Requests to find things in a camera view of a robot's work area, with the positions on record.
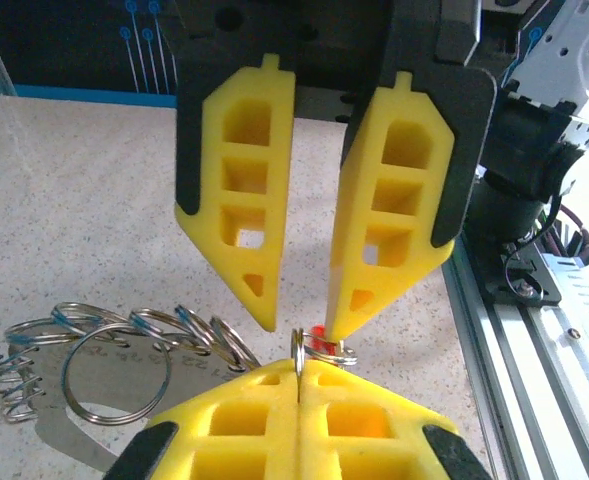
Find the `black rubber edge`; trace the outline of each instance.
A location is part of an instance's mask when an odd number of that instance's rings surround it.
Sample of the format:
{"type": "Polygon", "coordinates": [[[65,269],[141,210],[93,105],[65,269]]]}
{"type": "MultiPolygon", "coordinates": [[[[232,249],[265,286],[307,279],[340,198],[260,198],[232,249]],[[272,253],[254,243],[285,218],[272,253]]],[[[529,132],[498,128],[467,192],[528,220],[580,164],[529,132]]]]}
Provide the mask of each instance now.
{"type": "Polygon", "coordinates": [[[425,425],[423,434],[451,480],[492,480],[461,437],[436,425],[425,425]]]}
{"type": "Polygon", "coordinates": [[[151,478],[176,432],[178,432],[178,425],[174,422],[163,422],[141,430],[125,447],[103,480],[151,478]]]}
{"type": "MultiPolygon", "coordinates": [[[[447,19],[468,18],[467,30],[474,32],[475,16],[456,15],[447,19]]],[[[343,143],[342,163],[347,158],[356,132],[377,87],[393,87],[396,74],[410,72],[412,90],[429,95],[455,136],[454,147],[432,227],[431,244],[442,247],[462,230],[469,204],[476,165],[479,162],[496,98],[496,82],[486,71],[435,59],[437,37],[452,28],[441,28],[438,0],[397,0],[388,14],[389,25],[380,42],[380,55],[372,60],[371,77],[357,96],[343,143]]],[[[469,54],[475,42],[467,42],[469,54]]],[[[456,58],[468,58],[459,50],[456,58]]]]}
{"type": "Polygon", "coordinates": [[[192,3],[169,2],[160,18],[177,62],[175,195],[187,215],[201,204],[203,102],[240,68],[260,67],[266,53],[279,55],[280,70],[294,71],[298,22],[292,8],[268,2],[212,2],[196,12],[192,3]],[[240,24],[217,24],[221,11],[240,24]]]}

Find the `key ring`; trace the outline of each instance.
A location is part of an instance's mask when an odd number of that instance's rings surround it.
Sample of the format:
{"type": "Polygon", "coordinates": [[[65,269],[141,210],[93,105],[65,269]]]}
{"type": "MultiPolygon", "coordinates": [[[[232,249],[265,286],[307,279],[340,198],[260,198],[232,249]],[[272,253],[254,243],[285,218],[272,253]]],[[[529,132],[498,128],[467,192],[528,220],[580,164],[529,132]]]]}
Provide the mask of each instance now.
{"type": "Polygon", "coordinates": [[[219,337],[223,348],[228,347],[228,350],[237,357],[235,360],[239,366],[241,366],[240,364],[243,364],[249,370],[254,370],[261,366],[261,363],[247,345],[245,345],[245,342],[243,342],[240,335],[236,333],[236,330],[217,316],[212,317],[210,325],[216,333],[216,336],[219,337]]]}
{"type": "Polygon", "coordinates": [[[193,338],[193,333],[179,319],[169,315],[165,312],[153,310],[151,308],[139,308],[132,310],[129,316],[129,323],[143,332],[145,335],[161,341],[173,348],[185,348],[194,351],[197,355],[209,355],[209,350],[198,344],[197,340],[193,338]],[[182,332],[180,334],[165,333],[161,328],[151,324],[148,320],[161,322],[174,328],[178,328],[182,332]],[[183,339],[188,340],[191,345],[187,345],[183,339]]]}
{"type": "Polygon", "coordinates": [[[26,356],[27,354],[29,354],[31,352],[37,352],[38,349],[39,349],[38,347],[29,347],[29,348],[25,348],[23,350],[20,350],[16,353],[13,353],[9,357],[4,357],[3,355],[0,355],[0,368],[5,368],[5,365],[8,365],[8,364],[14,364],[17,361],[20,361],[21,357],[26,356]]]}
{"type": "Polygon", "coordinates": [[[201,346],[211,349],[216,343],[214,332],[208,323],[199,317],[196,313],[182,305],[174,309],[178,315],[179,321],[184,324],[196,338],[196,341],[201,343],[201,346]]]}
{"type": "Polygon", "coordinates": [[[33,410],[30,407],[30,402],[41,395],[45,395],[45,392],[43,390],[36,390],[33,393],[22,397],[21,400],[17,401],[15,404],[9,406],[9,408],[3,411],[3,417],[5,418],[5,421],[12,424],[38,418],[38,413],[36,413],[36,410],[33,410]],[[26,412],[14,413],[21,407],[28,408],[28,410],[26,412]]]}
{"type": "Polygon", "coordinates": [[[103,425],[103,426],[118,426],[118,425],[127,425],[128,423],[135,422],[136,420],[143,418],[149,412],[151,412],[156,405],[161,401],[163,395],[165,395],[165,391],[167,390],[167,386],[170,383],[170,378],[172,377],[172,360],[170,359],[170,354],[166,348],[162,348],[160,351],[163,353],[163,357],[165,358],[165,380],[163,380],[163,384],[159,388],[158,392],[154,398],[140,410],[129,413],[127,415],[121,415],[119,417],[107,417],[104,415],[97,415],[95,413],[86,410],[81,406],[81,404],[76,400],[74,394],[72,393],[72,389],[70,388],[70,362],[74,357],[74,354],[87,342],[88,340],[100,335],[101,333],[111,332],[112,330],[118,330],[125,333],[133,333],[140,335],[139,330],[136,327],[133,327],[129,323],[110,323],[107,325],[103,325],[102,327],[97,328],[96,330],[86,334],[83,336],[75,345],[72,347],[72,350],[67,355],[65,362],[63,363],[63,371],[61,372],[61,389],[63,390],[63,396],[67,401],[67,404],[70,406],[72,411],[76,413],[79,417],[83,420],[87,420],[90,423],[95,425],[103,425]]]}
{"type": "Polygon", "coordinates": [[[303,343],[304,332],[302,328],[292,329],[290,339],[290,354],[294,359],[294,372],[296,373],[296,384],[298,397],[297,402],[301,402],[301,382],[303,380],[303,366],[305,365],[305,344],[303,343]]]}
{"type": "MultiPolygon", "coordinates": [[[[20,370],[25,367],[29,367],[33,365],[34,362],[28,358],[19,360],[15,363],[5,366],[4,368],[0,369],[0,383],[11,383],[10,380],[3,381],[3,376],[7,375],[8,373],[14,373],[20,375],[20,370]]],[[[4,393],[5,389],[0,389],[0,394],[4,393]]]]}
{"type": "Polygon", "coordinates": [[[2,393],[2,398],[1,398],[1,402],[3,403],[4,407],[12,407],[20,402],[23,401],[24,397],[22,395],[19,395],[18,397],[12,397],[12,395],[14,395],[17,392],[24,392],[26,389],[34,389],[35,386],[38,385],[38,382],[42,381],[43,378],[42,377],[31,377],[28,378],[27,380],[24,380],[20,385],[16,385],[14,387],[8,388],[6,390],[3,390],[2,393]]]}
{"type": "MultiPolygon", "coordinates": [[[[127,319],[118,313],[114,313],[101,307],[95,307],[94,305],[76,302],[62,302],[57,304],[52,309],[51,316],[54,323],[81,337],[87,334],[88,331],[79,328],[77,325],[78,322],[90,323],[93,327],[90,331],[94,331],[94,328],[101,324],[127,322],[127,319]]],[[[111,332],[107,336],[96,337],[96,340],[101,342],[112,342],[121,346],[129,345],[125,340],[118,338],[111,332]]]]}
{"type": "Polygon", "coordinates": [[[44,345],[59,345],[61,343],[70,343],[78,340],[76,333],[42,333],[40,335],[24,335],[22,332],[34,327],[51,327],[56,325],[52,318],[39,318],[37,320],[28,320],[27,322],[17,323],[5,330],[5,341],[15,345],[25,347],[36,347],[44,345]]]}

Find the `white table surface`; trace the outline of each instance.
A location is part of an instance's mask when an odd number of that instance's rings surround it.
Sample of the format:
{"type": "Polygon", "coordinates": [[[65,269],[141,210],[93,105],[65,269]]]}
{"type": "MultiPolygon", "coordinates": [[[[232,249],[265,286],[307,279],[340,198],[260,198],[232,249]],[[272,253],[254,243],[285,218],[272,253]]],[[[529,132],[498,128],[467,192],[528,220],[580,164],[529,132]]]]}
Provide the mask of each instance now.
{"type": "MultiPolygon", "coordinates": [[[[182,303],[216,313],[263,363],[289,354],[293,327],[324,321],[343,128],[297,120],[278,330],[263,332],[173,216],[171,109],[0,97],[0,353],[12,324],[61,301],[126,314],[182,303]]],[[[347,342],[351,371],[451,418],[487,463],[440,270],[347,342]]],[[[101,435],[120,453],[139,425],[101,435]]],[[[0,417],[0,479],[101,473],[0,417]]]]}

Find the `metal key ring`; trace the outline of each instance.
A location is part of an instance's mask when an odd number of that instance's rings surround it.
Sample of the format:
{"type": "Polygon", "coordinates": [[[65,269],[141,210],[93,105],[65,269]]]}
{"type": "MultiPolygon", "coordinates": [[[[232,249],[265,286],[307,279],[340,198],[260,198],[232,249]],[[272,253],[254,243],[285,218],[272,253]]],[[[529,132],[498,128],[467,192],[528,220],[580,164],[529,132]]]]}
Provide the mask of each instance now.
{"type": "MultiPolygon", "coordinates": [[[[25,368],[25,367],[29,367],[31,365],[34,365],[34,362],[30,359],[23,359],[20,360],[16,363],[12,363],[10,365],[6,365],[4,368],[0,369],[0,378],[3,377],[4,375],[7,375],[8,373],[16,373],[19,374],[19,370],[25,368]]],[[[0,389],[0,394],[3,394],[5,392],[5,390],[7,390],[6,388],[0,389]]]]}
{"type": "Polygon", "coordinates": [[[3,417],[5,418],[5,421],[7,423],[14,424],[27,422],[28,420],[34,420],[38,418],[38,413],[36,412],[36,410],[32,408],[30,403],[33,399],[40,395],[45,395],[45,392],[43,390],[37,390],[31,393],[30,395],[23,397],[20,402],[17,402],[16,404],[9,407],[2,413],[3,417]],[[13,413],[15,410],[18,410],[22,406],[26,406],[27,408],[29,408],[29,411],[13,413]]]}
{"type": "Polygon", "coordinates": [[[5,330],[5,341],[14,345],[25,347],[36,347],[44,345],[59,345],[61,343],[70,343],[78,340],[79,336],[75,333],[42,333],[40,335],[24,335],[22,332],[34,327],[54,326],[56,322],[52,318],[39,318],[37,320],[28,320],[27,322],[17,323],[5,330]]]}
{"type": "Polygon", "coordinates": [[[11,384],[10,386],[6,386],[5,388],[0,388],[0,394],[4,394],[7,390],[13,388],[13,385],[16,385],[17,383],[24,382],[23,377],[21,377],[21,374],[19,372],[11,372],[11,373],[14,374],[14,376],[0,378],[0,385],[11,384]]]}
{"type": "Polygon", "coordinates": [[[203,347],[211,349],[212,345],[216,343],[216,338],[209,324],[196,313],[182,305],[178,305],[174,311],[178,315],[179,321],[194,335],[196,341],[200,342],[203,347]]]}
{"type": "Polygon", "coordinates": [[[222,347],[228,347],[238,357],[235,359],[237,360],[235,363],[240,361],[249,370],[255,370],[261,366],[261,363],[252,351],[245,345],[241,336],[225,321],[217,316],[212,316],[210,326],[216,333],[216,336],[223,342],[222,347]]]}
{"type": "Polygon", "coordinates": [[[198,355],[209,355],[209,350],[204,349],[204,347],[198,344],[192,331],[186,328],[183,322],[165,312],[160,312],[151,308],[139,308],[132,310],[128,321],[133,327],[139,329],[145,335],[160,340],[165,344],[169,344],[174,348],[185,348],[196,352],[198,355]],[[164,323],[185,333],[179,335],[165,333],[162,329],[148,322],[148,320],[164,323]],[[186,344],[183,340],[188,340],[191,345],[186,344]]]}
{"type": "MultiPolygon", "coordinates": [[[[62,302],[57,304],[50,314],[54,323],[66,328],[67,330],[76,333],[79,336],[84,336],[89,331],[94,330],[97,326],[112,323],[127,323],[127,319],[118,313],[106,310],[101,307],[89,305],[87,303],[76,302],[62,302]],[[91,330],[83,330],[79,328],[79,322],[89,322],[92,324],[91,330]]],[[[110,332],[107,336],[96,337],[96,340],[102,342],[112,342],[117,345],[127,346],[128,343],[122,338],[118,338],[114,333],[110,332]]]]}
{"type": "Polygon", "coordinates": [[[296,385],[298,391],[297,401],[301,401],[301,383],[303,381],[303,366],[305,365],[305,344],[302,328],[292,329],[290,339],[290,355],[294,359],[294,372],[296,373],[296,385]]]}
{"type": "Polygon", "coordinates": [[[70,388],[70,363],[74,354],[88,341],[92,338],[100,335],[101,333],[111,332],[111,331],[121,331],[133,334],[139,334],[140,332],[136,327],[133,327],[129,323],[110,323],[108,325],[103,325],[102,327],[97,328],[96,330],[88,333],[84,337],[82,337],[74,347],[70,350],[63,362],[63,371],[61,372],[61,389],[63,390],[63,396],[67,401],[68,405],[72,409],[76,415],[81,417],[83,420],[87,420],[90,423],[94,423],[95,425],[103,425],[103,426],[118,426],[118,425],[127,425],[128,423],[135,422],[136,420],[143,418],[149,412],[151,412],[156,405],[161,401],[163,395],[165,395],[165,391],[167,390],[167,386],[170,383],[170,378],[172,376],[172,361],[170,359],[170,355],[167,349],[161,349],[161,353],[165,358],[165,380],[163,380],[163,384],[161,388],[159,388],[158,392],[154,398],[143,408],[140,410],[129,413],[127,415],[121,415],[120,417],[106,417],[103,415],[97,415],[95,413],[86,410],[81,406],[81,404],[76,400],[74,394],[72,393],[72,389],[70,388]]]}
{"type": "Polygon", "coordinates": [[[19,400],[23,399],[23,397],[18,397],[18,398],[9,398],[10,395],[19,392],[21,390],[25,390],[27,387],[30,387],[34,384],[38,384],[38,382],[41,382],[43,380],[42,377],[38,377],[38,376],[33,376],[28,378],[27,380],[23,381],[20,385],[16,385],[15,387],[12,388],[8,388],[5,391],[3,391],[3,399],[2,399],[2,403],[5,407],[11,407],[12,405],[14,405],[15,403],[17,403],[19,400]]]}
{"type": "Polygon", "coordinates": [[[4,355],[0,355],[0,368],[7,365],[8,363],[14,363],[14,361],[16,361],[17,359],[25,356],[28,353],[31,352],[38,352],[39,348],[38,347],[29,347],[29,348],[25,348],[19,352],[13,353],[12,355],[9,355],[8,357],[6,357],[5,359],[3,359],[4,355]]]}
{"type": "Polygon", "coordinates": [[[0,379],[0,386],[5,385],[4,388],[0,388],[0,395],[5,395],[10,391],[13,391],[15,387],[22,387],[25,380],[22,377],[9,379],[0,379]]]}
{"type": "MultiPolygon", "coordinates": [[[[314,338],[322,342],[331,343],[327,342],[327,340],[325,340],[323,337],[319,337],[313,333],[303,332],[303,337],[314,338]]],[[[329,353],[320,352],[308,345],[305,345],[305,353],[307,353],[312,358],[316,358],[317,360],[322,360],[324,362],[332,363],[341,367],[351,367],[356,365],[358,356],[354,350],[352,350],[350,347],[344,346],[342,341],[335,345],[339,347],[339,350],[341,351],[340,355],[331,355],[329,353]]]]}

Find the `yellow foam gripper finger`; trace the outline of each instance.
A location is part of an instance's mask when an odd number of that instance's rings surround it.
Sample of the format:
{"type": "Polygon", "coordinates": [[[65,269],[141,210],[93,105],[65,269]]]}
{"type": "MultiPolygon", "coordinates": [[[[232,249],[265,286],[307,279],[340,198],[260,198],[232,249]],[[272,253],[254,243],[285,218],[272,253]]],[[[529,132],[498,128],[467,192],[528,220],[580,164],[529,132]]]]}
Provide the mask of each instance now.
{"type": "Polygon", "coordinates": [[[447,418],[335,366],[292,360],[243,375],[153,418],[178,428],[152,480],[440,480],[422,428],[447,418]]]}
{"type": "Polygon", "coordinates": [[[198,212],[177,204],[192,242],[265,330],[276,328],[294,118],[293,72],[265,55],[203,102],[198,212]]]}
{"type": "Polygon", "coordinates": [[[450,255],[430,238],[454,134],[400,72],[376,89],[341,168],[326,334],[342,340],[450,255]]]}

